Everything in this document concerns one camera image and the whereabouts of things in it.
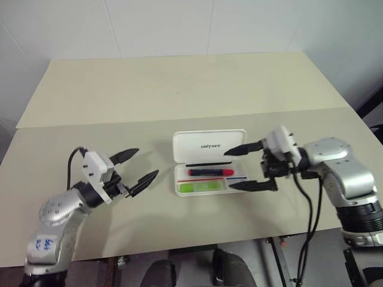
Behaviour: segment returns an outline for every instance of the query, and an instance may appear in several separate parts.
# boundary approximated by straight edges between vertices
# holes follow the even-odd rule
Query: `cable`
[[[306,240],[305,240],[305,242],[302,245],[302,248],[300,250],[299,260],[298,260],[297,277],[294,280],[295,283],[296,283],[296,286],[300,286],[302,284],[302,281],[303,281],[303,275],[305,274],[307,257],[308,257],[308,250],[309,250],[309,242],[313,238],[313,236],[314,236],[314,234],[315,234],[315,232],[317,230],[317,226],[318,226],[318,222],[319,222],[319,218],[320,218],[320,210],[321,210],[322,195],[323,195],[323,182],[319,178],[319,195],[318,195],[317,215],[315,217],[314,226],[311,229],[312,214],[313,214],[312,201],[311,201],[310,196],[308,196],[308,194],[305,192],[305,190],[302,188],[302,186],[300,185],[300,183],[298,181],[298,177],[297,177],[298,169],[297,169],[297,167],[295,165],[295,162],[293,161],[291,155],[289,155],[289,158],[290,158],[291,163],[293,164],[293,172],[292,172],[292,174],[293,174],[294,183],[295,183],[296,187],[298,188],[298,190],[303,194],[303,196],[307,199],[307,201],[309,203],[308,230],[307,230],[307,234],[306,234]]]
[[[300,276],[297,277],[297,284],[302,284],[302,281],[303,281],[303,275],[305,274],[305,268],[306,268],[306,261],[307,261],[307,256],[308,256],[308,246],[309,246],[309,242],[311,241],[311,239],[313,238],[316,230],[317,230],[317,227],[318,227],[318,223],[319,223],[319,218],[320,218],[320,213],[321,213],[321,205],[322,205],[322,197],[323,197],[323,182],[322,182],[322,179],[318,179],[318,183],[319,183],[319,195],[318,195],[318,207],[317,207],[317,215],[315,217],[315,222],[314,222],[314,226],[308,236],[308,238],[306,238],[306,241],[304,242],[304,244],[302,245],[302,248],[300,250],[300,255],[299,255],[299,265],[300,265],[300,261],[302,259],[302,253],[303,253],[303,250],[305,251],[305,258],[304,258],[304,262],[303,262],[303,265],[302,265],[302,270],[300,272]]]
[[[69,190],[71,188],[71,166],[72,166],[72,160],[76,152],[80,151],[81,155],[84,157],[85,153],[88,151],[87,149],[83,148],[82,146],[79,146],[78,148],[75,148],[71,155],[68,158],[68,175],[66,178],[66,190]]]
[[[311,202],[310,196],[308,196],[308,194],[305,192],[305,190],[302,188],[302,186],[300,185],[300,183],[298,181],[298,177],[296,175],[296,165],[295,165],[294,161],[291,161],[291,162],[292,162],[293,167],[294,167],[293,179],[294,179],[295,185],[297,186],[300,193],[303,194],[303,196],[307,199],[307,201],[309,203],[309,222],[308,222],[307,236],[306,236],[306,241],[309,242],[309,236],[310,236],[310,232],[311,232],[311,223],[312,223],[312,202]],[[296,286],[299,286],[302,284],[302,281],[300,281],[300,279],[303,277],[302,276],[303,274],[301,273],[301,269],[303,270],[303,273],[304,273],[304,270],[306,267],[306,261],[307,261],[307,253],[308,253],[308,244],[306,244],[306,246],[303,245],[301,250],[300,250]]]

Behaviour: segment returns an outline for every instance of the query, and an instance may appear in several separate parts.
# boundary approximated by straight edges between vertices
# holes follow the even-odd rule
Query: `robotic arm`
[[[300,172],[303,179],[319,177],[336,208],[347,244],[383,246],[383,211],[374,178],[356,160],[349,144],[336,138],[324,138],[299,148],[293,134],[280,126],[264,139],[232,148],[225,155],[244,155],[261,149],[261,166],[269,180],[238,182],[230,187],[245,191],[276,191],[275,178],[291,172]]]
[[[121,183],[114,166],[130,159],[138,148],[127,149],[111,158],[84,148],[78,150],[84,157],[83,173],[89,182],[76,183],[67,192],[52,197],[40,209],[38,229],[27,246],[21,287],[65,286],[80,224],[94,208],[103,202],[110,204],[119,194],[135,197],[158,174],[155,170],[129,188]]]

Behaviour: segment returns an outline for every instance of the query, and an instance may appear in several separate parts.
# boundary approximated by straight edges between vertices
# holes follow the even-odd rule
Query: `white wall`
[[[0,125],[50,59],[297,50],[357,108],[382,84],[383,0],[0,0]]]

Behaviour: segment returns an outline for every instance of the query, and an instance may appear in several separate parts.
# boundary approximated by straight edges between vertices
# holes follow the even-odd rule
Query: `table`
[[[217,106],[228,95],[231,102]],[[188,109],[180,112],[180,105]],[[39,208],[65,190],[68,155],[78,145],[107,155],[140,148],[117,169],[127,185],[154,169],[160,173],[134,199],[96,209],[79,233],[74,259],[304,232],[308,207],[292,179],[278,179],[278,192],[174,193],[174,132],[245,129],[248,141],[256,141],[279,124],[299,145],[326,136],[348,141],[382,190],[381,144],[303,53],[51,62],[0,166],[0,267],[23,264]],[[260,156],[244,162],[251,178],[262,180]],[[83,179],[80,163],[72,164],[72,182]],[[302,184],[316,202],[317,183]],[[338,226],[325,197],[318,229]]]

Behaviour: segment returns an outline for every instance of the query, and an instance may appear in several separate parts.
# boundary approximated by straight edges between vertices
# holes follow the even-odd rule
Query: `red pen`
[[[190,176],[230,176],[234,175],[232,169],[189,169],[187,173]]]

